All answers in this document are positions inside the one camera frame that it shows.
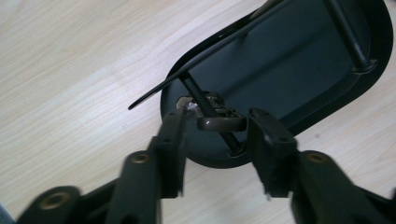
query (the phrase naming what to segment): wooden table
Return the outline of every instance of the wooden table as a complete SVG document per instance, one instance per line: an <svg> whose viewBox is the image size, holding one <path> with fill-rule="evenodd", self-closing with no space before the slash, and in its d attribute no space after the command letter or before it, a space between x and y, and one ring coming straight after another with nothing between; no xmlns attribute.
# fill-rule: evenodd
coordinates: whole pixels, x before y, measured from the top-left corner
<svg viewBox="0 0 396 224"><path fill-rule="evenodd" d="M18 217L41 192L89 192L120 174L161 125L162 81L187 50L261 0L0 2L0 203ZM386 1L391 17L396 2ZM362 97L298 135L359 186L396 187L396 61ZM185 196L163 200L164 223L291 223L289 199L268 202L251 164L187 162Z"/></svg>

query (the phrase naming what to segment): black plastic part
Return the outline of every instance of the black plastic part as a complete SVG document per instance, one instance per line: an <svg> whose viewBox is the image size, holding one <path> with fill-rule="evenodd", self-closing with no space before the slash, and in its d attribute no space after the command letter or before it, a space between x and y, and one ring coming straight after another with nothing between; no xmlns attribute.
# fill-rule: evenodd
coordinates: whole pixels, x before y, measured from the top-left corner
<svg viewBox="0 0 396 224"><path fill-rule="evenodd" d="M291 201L296 223L390 223L323 153L299 153L296 182Z"/></svg>
<svg viewBox="0 0 396 224"><path fill-rule="evenodd" d="M57 187L38 196L18 220L18 224L79 223L79 191L75 187Z"/></svg>
<svg viewBox="0 0 396 224"><path fill-rule="evenodd" d="M152 139L148 147L158 157L162 179L161 198L176 198L183 192L187 158L185 119L184 109L167 114L157 137Z"/></svg>
<svg viewBox="0 0 396 224"><path fill-rule="evenodd" d="M161 223L157 155L138 151L127 157L106 215L106 224Z"/></svg>
<svg viewBox="0 0 396 224"><path fill-rule="evenodd" d="M274 116L260 109L250 110L247 154L266 194L282 198L289 196L296 153L297 141Z"/></svg>
<svg viewBox="0 0 396 224"><path fill-rule="evenodd" d="M340 3L347 27L364 49L362 55L377 60L365 75L352 71L356 66L350 46L323 1L278 0L258 16L249 14L191 49L169 77L188 71L202 90L218 93L238 113L263 108L296 135L367 91L388 64L393 31L384 2ZM174 110L178 97L186 93L177 81L163 89L162 114ZM213 133L188 124L188 135L188 157L195 162L214 168L248 162L245 156L229 157L227 145ZM246 135L234 135L243 145Z"/></svg>

